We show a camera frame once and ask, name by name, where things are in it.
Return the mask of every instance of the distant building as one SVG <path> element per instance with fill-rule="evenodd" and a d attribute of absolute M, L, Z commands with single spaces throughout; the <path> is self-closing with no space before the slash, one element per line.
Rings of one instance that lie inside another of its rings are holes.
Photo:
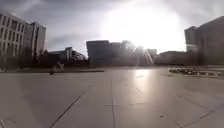
<path fill-rule="evenodd" d="M 87 41 L 91 66 L 139 66 L 148 65 L 147 55 L 129 41 L 122 43 L 108 40 Z"/>
<path fill-rule="evenodd" d="M 224 64 L 224 17 L 185 30 L 187 50 L 199 64 Z"/>
<path fill-rule="evenodd" d="M 0 10 L 0 52 L 8 56 L 39 55 L 44 50 L 46 28 L 27 23 Z"/>
<path fill-rule="evenodd" d="M 72 47 L 67 47 L 67 48 L 65 48 L 65 50 L 48 52 L 48 57 L 49 57 L 49 59 L 51 59 L 54 62 L 57 62 L 57 61 L 73 62 L 75 60 L 85 60 L 86 59 L 86 57 L 83 54 L 81 54 L 77 51 L 74 51 L 72 49 Z"/>
<path fill-rule="evenodd" d="M 192 65 L 194 59 L 191 52 L 167 51 L 155 57 L 155 64 L 159 65 Z"/>

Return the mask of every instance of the office building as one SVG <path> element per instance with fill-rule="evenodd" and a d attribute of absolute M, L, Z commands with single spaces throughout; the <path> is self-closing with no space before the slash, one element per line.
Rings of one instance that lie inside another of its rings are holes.
<path fill-rule="evenodd" d="M 87 41 L 91 66 L 140 66 L 151 65 L 152 61 L 142 48 L 136 48 L 129 41 L 108 40 Z"/>
<path fill-rule="evenodd" d="M 39 55 L 44 50 L 46 28 L 27 23 L 0 10 L 0 53 L 7 56 Z"/>
<path fill-rule="evenodd" d="M 195 53 L 199 64 L 224 64 L 224 17 L 185 30 L 187 50 Z"/>

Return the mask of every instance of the sunlight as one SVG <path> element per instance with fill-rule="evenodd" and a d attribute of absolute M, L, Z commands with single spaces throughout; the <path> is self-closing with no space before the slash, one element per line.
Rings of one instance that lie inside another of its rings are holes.
<path fill-rule="evenodd" d="M 130 40 L 145 48 L 185 50 L 184 32 L 176 13 L 166 8 L 124 6 L 108 14 L 102 37 L 111 41 Z"/>

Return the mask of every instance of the pavement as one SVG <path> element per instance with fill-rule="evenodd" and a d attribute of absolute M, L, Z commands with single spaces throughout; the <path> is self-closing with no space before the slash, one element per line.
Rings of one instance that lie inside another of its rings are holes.
<path fill-rule="evenodd" d="M 0 74 L 0 128 L 223 128 L 224 81 L 168 68 Z"/>

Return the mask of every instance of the sky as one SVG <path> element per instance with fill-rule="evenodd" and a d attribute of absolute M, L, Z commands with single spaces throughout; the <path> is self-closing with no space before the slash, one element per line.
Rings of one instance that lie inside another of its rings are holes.
<path fill-rule="evenodd" d="M 185 50 L 184 29 L 224 15 L 222 0 L 0 0 L 0 8 L 47 28 L 49 51 L 86 41 L 129 40 L 158 52 Z"/>

